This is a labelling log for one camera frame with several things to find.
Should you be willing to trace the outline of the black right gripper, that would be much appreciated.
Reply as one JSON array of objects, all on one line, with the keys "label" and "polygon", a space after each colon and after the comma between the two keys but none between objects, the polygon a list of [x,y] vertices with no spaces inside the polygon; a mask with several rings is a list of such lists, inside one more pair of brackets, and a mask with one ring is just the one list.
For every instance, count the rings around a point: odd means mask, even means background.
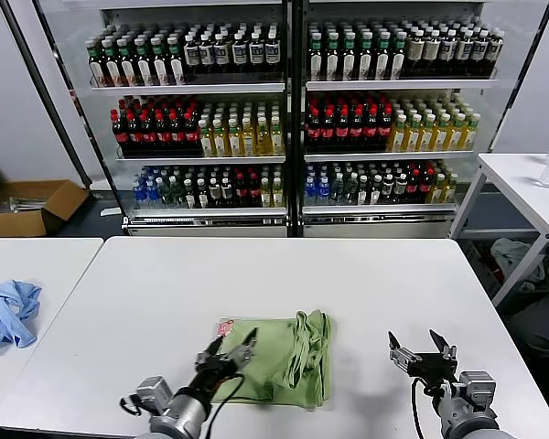
[{"label": "black right gripper", "polygon": [[421,381],[424,393],[439,393],[444,383],[457,381],[457,347],[449,345],[445,338],[433,329],[429,330],[429,335],[438,353],[414,353],[402,347],[393,332],[389,331],[389,357],[394,365],[410,378]]}]

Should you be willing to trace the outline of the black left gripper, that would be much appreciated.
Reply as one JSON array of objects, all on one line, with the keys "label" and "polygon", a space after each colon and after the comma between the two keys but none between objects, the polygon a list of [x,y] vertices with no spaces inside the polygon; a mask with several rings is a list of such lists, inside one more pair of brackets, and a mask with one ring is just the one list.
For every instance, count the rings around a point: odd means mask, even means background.
[{"label": "black left gripper", "polygon": [[196,358],[193,387],[199,391],[217,391],[223,382],[234,377],[238,372],[236,364],[248,364],[252,360],[257,334],[258,328],[254,327],[243,342],[232,350],[232,359],[226,354],[218,354],[223,336],[213,340]]}]

